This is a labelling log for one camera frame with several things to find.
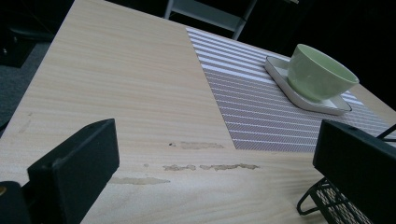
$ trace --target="placemat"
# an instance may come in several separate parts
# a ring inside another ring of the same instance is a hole
[[[342,97],[352,112],[333,116],[303,110],[264,69],[266,56],[287,57],[196,29],[187,32],[237,149],[314,152],[323,119],[350,124],[373,136],[389,127],[349,91]]]

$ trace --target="table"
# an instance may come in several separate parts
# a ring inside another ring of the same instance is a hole
[[[295,208],[322,178],[312,153],[235,149],[186,26],[102,0],[70,9],[0,140],[2,180],[25,184],[30,164],[110,118],[120,168],[83,223],[325,222]]]

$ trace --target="dark background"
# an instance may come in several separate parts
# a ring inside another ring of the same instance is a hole
[[[108,1],[158,17],[163,16],[167,3],[167,0]],[[198,1],[235,15],[242,15],[248,5],[247,0]],[[56,34],[72,4],[73,0],[2,0],[0,25],[30,24],[25,17],[31,18],[33,13],[33,21],[39,19],[42,23],[36,24],[36,29]],[[229,31],[179,14],[172,14],[170,20],[232,36]],[[361,85],[396,110],[392,78],[396,75],[395,32],[396,3],[392,0],[300,0],[299,4],[258,0],[238,41],[287,56],[298,43],[319,49],[344,64],[359,77]]]

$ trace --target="tray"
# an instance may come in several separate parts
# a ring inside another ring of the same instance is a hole
[[[329,100],[318,102],[312,102],[306,99],[288,83],[289,62],[271,56],[267,56],[266,59],[264,67],[268,74],[274,79],[274,82],[276,82],[289,100],[301,109],[338,116],[352,111],[352,107],[341,96],[335,96]]]

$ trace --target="wooden table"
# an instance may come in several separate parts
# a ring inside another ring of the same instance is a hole
[[[101,0],[70,9],[1,138],[1,180],[25,184],[30,164],[111,118],[120,168],[84,223],[324,222],[295,209],[321,179],[313,154],[236,150],[184,25]]]

